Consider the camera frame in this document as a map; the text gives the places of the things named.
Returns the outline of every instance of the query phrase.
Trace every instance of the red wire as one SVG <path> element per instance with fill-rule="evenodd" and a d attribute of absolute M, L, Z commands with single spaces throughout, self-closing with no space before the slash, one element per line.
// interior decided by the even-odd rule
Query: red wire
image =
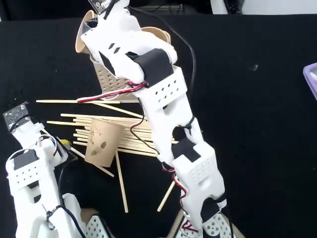
<path fill-rule="evenodd" d="M 184 210 L 184 208 L 183 208 L 183 203 L 182 203 L 182 199 L 186 196 L 187 190 L 186 190 L 186 188 L 176 179 L 175 174 L 173 174 L 173 180 L 174 180 L 174 182 L 176 183 L 176 185 L 179 186 L 180 189 L 184 191 L 184 194 L 183 194 L 182 196 L 180 196 L 180 198 L 179 198 L 179 203 L 180 203 L 182 209 Z M 191 228 L 191 227 L 192 227 L 191 224 L 189 224 L 188 226 L 186 226 L 188 223 L 189 223 L 189 221 L 187 220 L 187 221 L 182 225 L 182 229 L 187 229 L 187 230 L 192 231 L 192 232 L 198 232 L 197 229 Z"/>
<path fill-rule="evenodd" d="M 147 85 L 147 82 L 143 82 L 141 84 L 138 84 L 134 88 L 116 90 L 116 91 L 107 92 L 107 93 L 103 93 L 103 94 L 92 96 L 92 97 L 79 98 L 79 99 L 77 99 L 77 102 L 78 103 L 86 103 L 86 102 L 98 100 L 98 99 L 101 99 L 101 98 L 105 98 L 105 97 L 108 97 L 108 96 L 114 96 L 114 95 L 124 94 L 124 93 L 131 93 L 131 92 L 135 92 L 135 91 L 143 88 L 146 85 Z"/>

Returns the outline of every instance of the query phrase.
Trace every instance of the purple container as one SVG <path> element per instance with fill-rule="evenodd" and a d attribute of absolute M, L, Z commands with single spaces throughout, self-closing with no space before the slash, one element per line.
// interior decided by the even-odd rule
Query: purple container
<path fill-rule="evenodd" d="M 317 100 L 317 63 L 306 66 L 303 70 L 303 74 Z"/>

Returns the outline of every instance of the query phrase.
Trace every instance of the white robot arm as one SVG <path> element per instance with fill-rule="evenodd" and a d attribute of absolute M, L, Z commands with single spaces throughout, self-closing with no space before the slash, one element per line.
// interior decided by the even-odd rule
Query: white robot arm
<path fill-rule="evenodd" d="M 73 194 L 60 196 L 54 175 L 55 166 L 68 158 L 67 152 L 57 138 L 41 133 L 45 131 L 41 123 L 32 123 L 25 104 L 3 115 L 9 132 L 23 147 L 5 165 L 17 217 L 16 237 L 84 237 L 86 225 L 80 218 L 79 203 Z"/>
<path fill-rule="evenodd" d="M 148 84 L 134 95 L 152 127 L 158 159 L 174 167 L 176 182 L 183 188 L 181 205 L 194 227 L 190 231 L 197 232 L 188 234 L 188 226 L 182 226 L 182 234 L 216 234 L 208 224 L 226 206 L 224 182 L 215 151 L 204 141 L 191 111 L 183 72 L 174 65 L 175 49 L 154 34 L 141 31 L 137 19 L 126 8 L 129 0 L 90 2 L 99 14 L 98 20 L 93 20 L 94 26 L 87 23 L 81 39 L 93 58 L 116 78 Z M 184 127 L 187 138 L 172 147 L 172 132 L 179 125 Z"/>

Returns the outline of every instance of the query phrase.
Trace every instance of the black table surface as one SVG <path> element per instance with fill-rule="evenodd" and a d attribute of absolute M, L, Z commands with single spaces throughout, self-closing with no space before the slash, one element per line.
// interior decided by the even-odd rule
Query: black table surface
<path fill-rule="evenodd" d="M 196 52 L 192 109 L 216 150 L 233 222 L 246 237 L 315 237 L 317 103 L 302 71 L 317 61 L 317 15 L 164 18 Z M 166 29 L 155 18 L 138 19 Z M 0 23 L 0 112 L 28 101 L 42 120 L 61 120 L 60 113 L 125 116 L 95 105 L 35 104 L 100 92 L 88 56 L 74 49 L 80 21 Z M 172 43 L 189 80 L 189 50 L 175 35 Z M 137 104 L 119 107 L 140 112 Z M 70 126 L 48 129 L 72 140 Z M 16 218 L 4 166 L 20 147 L 4 121 L 0 136 L 0 230 L 13 237 Z M 70 165 L 62 191 L 74 193 L 81 207 L 99 210 L 118 238 L 167 235 L 179 210 L 179 189 L 161 213 L 156 209 L 171 176 L 154 158 L 120 153 L 120 159 L 128 214 L 115 162 L 110 170 L 116 178 L 80 162 Z"/>

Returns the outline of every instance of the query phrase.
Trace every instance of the brown paper cup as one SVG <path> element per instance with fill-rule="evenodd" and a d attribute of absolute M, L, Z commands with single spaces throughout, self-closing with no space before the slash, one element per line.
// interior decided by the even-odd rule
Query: brown paper cup
<path fill-rule="evenodd" d="M 156 37 L 170 44 L 170 35 L 166 31 L 163 31 L 153 26 L 143 27 L 142 31 L 151 32 Z"/>
<path fill-rule="evenodd" d="M 89 51 L 88 49 L 86 48 L 85 46 L 85 43 L 81 40 L 80 38 L 80 33 L 81 33 L 81 28 L 83 27 L 83 24 L 90 20 L 90 19 L 93 19 L 95 17 L 97 17 L 98 15 L 96 15 L 94 13 L 94 11 L 92 10 L 89 10 L 86 15 L 84 16 L 83 20 L 81 21 L 80 23 L 80 26 L 79 26 L 79 29 L 78 29 L 78 32 L 77 32 L 77 37 L 76 37 L 76 42 L 75 42 L 75 50 L 77 53 L 86 53 L 86 54 L 89 54 Z"/>
<path fill-rule="evenodd" d="M 94 165 L 110 167 L 124 128 L 119 124 L 93 118 L 85 160 Z"/>

